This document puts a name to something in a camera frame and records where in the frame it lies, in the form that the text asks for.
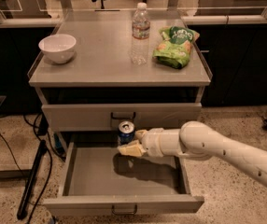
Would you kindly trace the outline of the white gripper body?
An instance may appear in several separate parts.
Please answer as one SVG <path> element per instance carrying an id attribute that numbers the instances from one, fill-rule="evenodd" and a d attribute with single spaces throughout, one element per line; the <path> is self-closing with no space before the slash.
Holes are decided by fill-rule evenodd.
<path id="1" fill-rule="evenodd" d="M 180 157 L 184 154 L 184 147 L 179 134 L 179 129 L 154 128 L 146 131 L 141 144 L 149 157 Z"/>

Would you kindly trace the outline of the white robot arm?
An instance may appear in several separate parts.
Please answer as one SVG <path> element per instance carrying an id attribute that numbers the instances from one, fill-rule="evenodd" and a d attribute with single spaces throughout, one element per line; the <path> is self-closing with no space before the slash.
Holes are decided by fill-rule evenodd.
<path id="1" fill-rule="evenodd" d="M 136 131 L 133 141 L 118 146 L 118 151 L 132 157 L 218 157 L 267 188 L 267 151 L 232 140 L 199 121 L 186 122 L 180 129 Z"/>

